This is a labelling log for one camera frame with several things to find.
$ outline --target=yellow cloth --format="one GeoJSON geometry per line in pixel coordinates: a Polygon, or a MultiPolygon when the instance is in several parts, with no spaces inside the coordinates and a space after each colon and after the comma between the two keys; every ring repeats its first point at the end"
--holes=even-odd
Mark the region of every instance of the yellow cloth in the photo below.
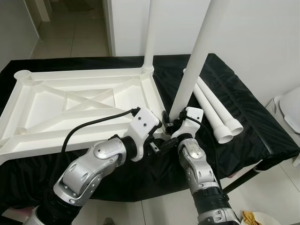
{"type": "Polygon", "coordinates": [[[253,212],[243,211],[243,220],[248,225],[262,225],[255,220],[253,212]]]}

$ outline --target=black cloth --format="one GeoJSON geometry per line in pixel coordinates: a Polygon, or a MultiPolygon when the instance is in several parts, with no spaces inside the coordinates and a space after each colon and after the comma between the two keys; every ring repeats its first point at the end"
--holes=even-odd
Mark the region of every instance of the black cloth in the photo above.
{"type": "MultiPolygon", "coordinates": [[[[167,112],[170,111],[182,70],[189,55],[154,57],[154,80],[167,112]]],[[[27,69],[31,72],[136,68],[143,64],[143,57],[68,58],[47,60],[11,61],[1,72],[0,107],[5,107],[15,85],[14,73],[27,69]]],[[[220,177],[227,177],[245,166],[262,160],[259,170],[299,154],[300,149],[281,128],[268,111],[257,101],[234,72],[215,54],[208,55],[201,78],[237,118],[244,131],[227,144],[217,144],[220,177]]],[[[192,95],[189,106],[199,107],[192,95]]],[[[211,130],[206,118],[202,122],[211,130]]],[[[212,143],[204,129],[196,138],[207,153],[208,162],[214,167],[212,143]]],[[[86,150],[67,152],[61,162],[61,172],[86,150]]],[[[48,179],[58,154],[9,160],[0,166],[1,205],[22,208],[38,204],[48,185],[48,179]]],[[[92,198],[109,201],[134,202],[187,188],[185,174],[179,164],[177,151],[170,151],[160,158],[153,155],[141,161],[128,162],[105,177],[92,198]]]]}

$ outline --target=white plastic tube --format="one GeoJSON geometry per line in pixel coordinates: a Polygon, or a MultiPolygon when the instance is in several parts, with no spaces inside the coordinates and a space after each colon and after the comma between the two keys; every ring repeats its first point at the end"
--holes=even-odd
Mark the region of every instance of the white plastic tube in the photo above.
{"type": "Polygon", "coordinates": [[[159,10],[158,2],[159,0],[150,1],[146,50],[145,50],[144,64],[142,66],[143,72],[152,72],[154,70],[153,55],[154,55],[156,23],[157,23],[158,10],[159,10]]]}
{"type": "Polygon", "coordinates": [[[207,100],[210,102],[211,106],[214,108],[222,122],[227,126],[232,132],[233,136],[238,135],[243,131],[243,126],[240,122],[235,119],[228,110],[224,107],[224,105],[220,102],[220,100],[215,96],[215,94],[210,90],[210,88],[206,85],[206,83],[198,77],[197,84],[200,87],[201,91],[206,96],[207,100]]]}
{"type": "Polygon", "coordinates": [[[216,36],[215,33],[222,22],[228,4],[229,0],[210,1],[195,46],[187,63],[187,71],[181,80],[169,114],[171,122],[178,118],[180,111],[187,106],[191,98],[197,78],[210,51],[211,42],[216,36]]]}
{"type": "Polygon", "coordinates": [[[219,144],[224,144],[231,141],[233,139],[233,135],[230,129],[221,121],[216,111],[213,109],[197,84],[194,87],[194,95],[203,109],[206,118],[210,122],[217,142],[219,144]]]}

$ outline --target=black cable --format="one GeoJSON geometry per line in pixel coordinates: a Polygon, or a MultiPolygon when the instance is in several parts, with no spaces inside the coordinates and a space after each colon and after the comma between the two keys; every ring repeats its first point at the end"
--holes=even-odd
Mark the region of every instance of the black cable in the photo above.
{"type": "MultiPolygon", "coordinates": [[[[105,117],[105,118],[101,118],[101,119],[98,119],[98,120],[93,120],[93,121],[90,121],[90,122],[87,122],[87,123],[83,123],[77,127],[75,127],[73,130],[70,131],[70,133],[66,136],[65,138],[65,141],[62,145],[62,148],[61,148],[61,153],[64,153],[66,152],[66,148],[67,148],[67,144],[68,144],[68,141],[69,139],[71,138],[71,136],[79,129],[83,128],[83,127],[86,127],[86,126],[89,126],[89,125],[92,125],[92,124],[95,124],[95,123],[101,123],[101,122],[104,122],[104,121],[107,121],[107,120],[112,120],[112,119],[115,119],[115,118],[118,118],[118,117],[122,117],[122,116],[125,116],[127,114],[136,114],[137,111],[139,111],[140,108],[136,108],[136,109],[130,109],[126,112],[122,112],[120,114],[117,114],[117,115],[113,115],[113,116],[108,116],[108,117],[105,117]]],[[[50,180],[49,180],[49,184],[50,186],[52,187],[54,185],[54,179],[56,177],[56,173],[57,173],[57,170],[60,166],[60,160],[61,160],[61,153],[58,155],[58,160],[54,166],[54,169],[53,169],[53,172],[50,176],[50,180]]]]}
{"type": "Polygon", "coordinates": [[[197,124],[199,124],[199,125],[200,125],[201,127],[203,127],[203,128],[207,131],[207,133],[209,134],[210,140],[211,140],[211,142],[212,142],[213,149],[214,149],[214,155],[215,155],[215,168],[216,168],[216,173],[217,173],[217,182],[218,182],[218,184],[219,184],[219,186],[220,186],[220,190],[223,191],[222,185],[221,185],[221,182],[220,182],[220,179],[219,179],[220,176],[219,176],[219,169],[218,169],[217,148],[216,148],[216,145],[215,145],[214,138],[212,137],[212,135],[211,135],[211,133],[210,133],[210,130],[208,130],[208,128],[207,128],[203,123],[201,123],[201,122],[198,121],[198,120],[195,120],[195,119],[192,118],[192,117],[185,116],[185,118],[186,118],[186,119],[189,119],[189,120],[191,120],[191,121],[193,121],[193,122],[195,122],[195,123],[197,123],[197,124]]]}

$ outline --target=pipe end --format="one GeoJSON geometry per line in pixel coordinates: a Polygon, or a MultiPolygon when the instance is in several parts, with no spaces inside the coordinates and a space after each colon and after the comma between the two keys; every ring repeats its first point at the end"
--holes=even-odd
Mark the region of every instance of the pipe end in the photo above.
{"type": "Polygon", "coordinates": [[[241,123],[237,119],[231,119],[227,121],[225,123],[225,126],[227,126],[230,129],[233,136],[240,134],[244,129],[241,123]]]}
{"type": "Polygon", "coordinates": [[[214,136],[219,144],[225,144],[233,139],[233,134],[226,126],[220,126],[215,129],[214,136]]]}

